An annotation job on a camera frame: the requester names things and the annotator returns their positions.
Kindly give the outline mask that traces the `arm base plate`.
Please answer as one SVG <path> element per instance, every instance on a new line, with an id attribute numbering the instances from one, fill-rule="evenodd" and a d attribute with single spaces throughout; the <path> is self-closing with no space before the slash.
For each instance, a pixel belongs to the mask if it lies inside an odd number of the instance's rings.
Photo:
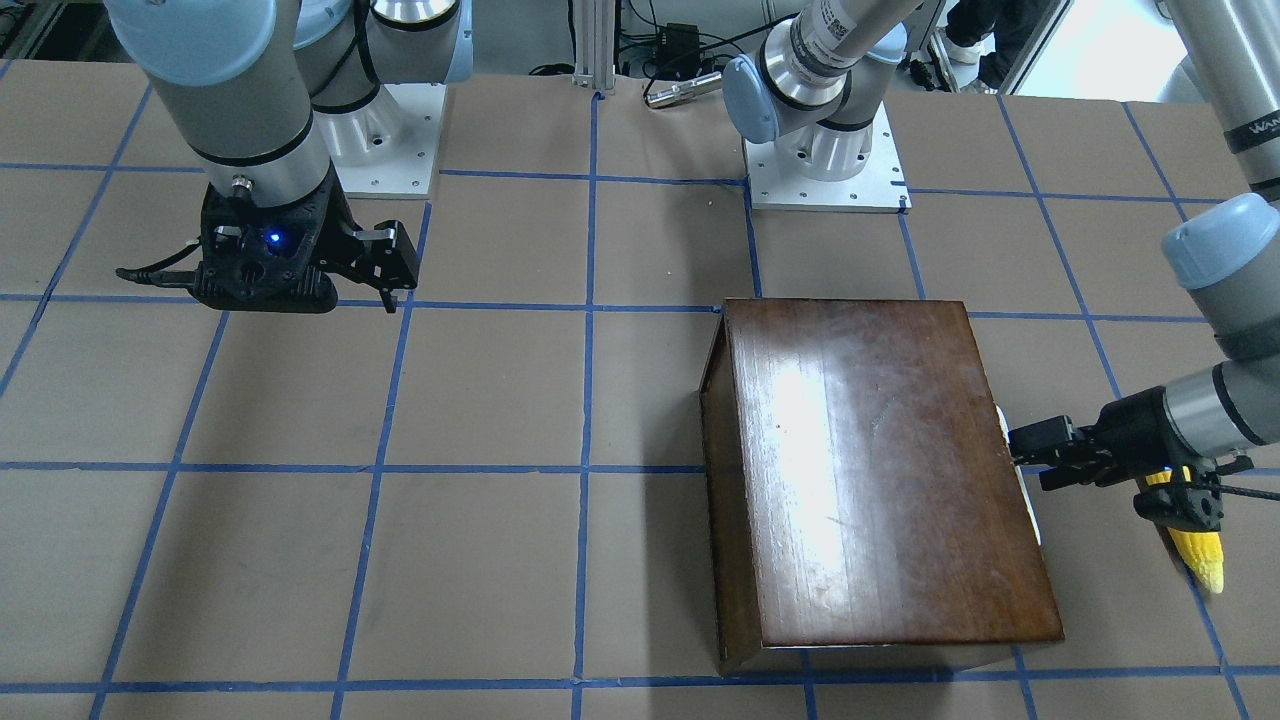
<path id="1" fill-rule="evenodd" d="M 902 214 L 913 208 L 882 102 L 869 126 L 810 126 L 769 143 L 742 142 L 756 210 Z"/>
<path id="2" fill-rule="evenodd" d="M 385 85 L 353 111 L 315 113 L 348 197 L 430 199 L 448 91 L 447 85 Z"/>

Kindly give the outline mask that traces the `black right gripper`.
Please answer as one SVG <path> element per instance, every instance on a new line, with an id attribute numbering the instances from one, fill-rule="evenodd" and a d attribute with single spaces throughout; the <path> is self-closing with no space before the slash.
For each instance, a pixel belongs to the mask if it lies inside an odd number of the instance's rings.
<path id="1" fill-rule="evenodd" d="M 416 290 L 420 259 L 402 222 L 358 231 L 330 165 L 308 193 L 282 206 L 257 204 L 252 191 L 209 184 L 200 210 L 201 281 L 220 291 L 283 291 L 312 268 L 346 266 L 346 278 L 378 292 L 396 314 L 396 292 Z"/>

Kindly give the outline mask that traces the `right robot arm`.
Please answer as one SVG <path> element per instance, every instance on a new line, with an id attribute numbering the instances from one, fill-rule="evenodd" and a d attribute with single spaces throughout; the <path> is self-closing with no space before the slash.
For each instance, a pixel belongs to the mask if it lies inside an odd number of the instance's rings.
<path id="1" fill-rule="evenodd" d="M 424 18 L 398 20 L 379 1 L 110 1 L 116 37 L 165 106 L 207 176 L 198 236 L 182 252 L 201 252 L 197 266 L 174 270 L 172 259 L 119 269 L 122 279 L 182 292 L 221 313 L 319 314 L 338 302 L 333 277 L 367 286 L 396 311 L 396 293 L 419 283 L 413 233 L 398 222 L 362 228 L 353 219 L 342 181 L 348 156 L 326 137 L 332 120 L 365 110 L 390 113 L 361 129 L 360 143 L 376 156 L 410 159 L 406 135 L 419 126 L 401 115 L 388 88 L 454 83 L 470 68 L 470 5 L 444 1 Z M 404 395 L 389 397 L 379 425 L 376 465 L 444 466 L 463 439 L 492 439 L 484 468 L 550 468 L 579 471 L 594 465 L 596 316 L 709 316 L 718 299 L 703 302 L 612 302 L 598 278 L 598 192 L 602 186 L 732 190 L 740 199 L 756 181 L 708 176 L 640 177 L 600 173 L 608 146 L 602 124 L 627 102 L 611 94 L 588 97 L 571 119 L 584 123 L 580 173 L 474 170 L 480 181 L 520 182 L 562 190 L 572 208 L 534 205 L 531 224 L 508 223 L 483 238 L 483 247 L 508 243 L 532 252 L 507 259 L 494 272 L 538 273 L 545 254 L 531 229 L 559 222 L 571 231 L 577 287 L 564 300 L 534 302 L 460 296 L 429 302 L 434 313 L 475 316 L 508 314 L 526 324 L 558 322 L 576 336 L 547 332 L 543 341 L 575 361 L 576 386 L 558 386 L 549 401 L 507 398 L 495 410 L 434 411 L 436 428 L 403 423 L 408 445 L 398 454 L 392 421 Z"/>

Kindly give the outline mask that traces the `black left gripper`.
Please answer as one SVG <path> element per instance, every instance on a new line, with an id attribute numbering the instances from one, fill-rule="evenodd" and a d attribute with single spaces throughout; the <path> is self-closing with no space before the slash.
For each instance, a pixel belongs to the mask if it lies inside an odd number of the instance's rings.
<path id="1" fill-rule="evenodd" d="M 1165 388 L 1148 388 L 1107 404 L 1084 432 L 1070 416 L 1052 416 L 1007 433 L 1014 462 L 1053 462 L 1087 439 L 1094 451 L 1088 461 L 1046 464 L 1039 471 L 1043 492 L 1139 480 L 1176 469 L 1187 460 L 1169 418 Z"/>

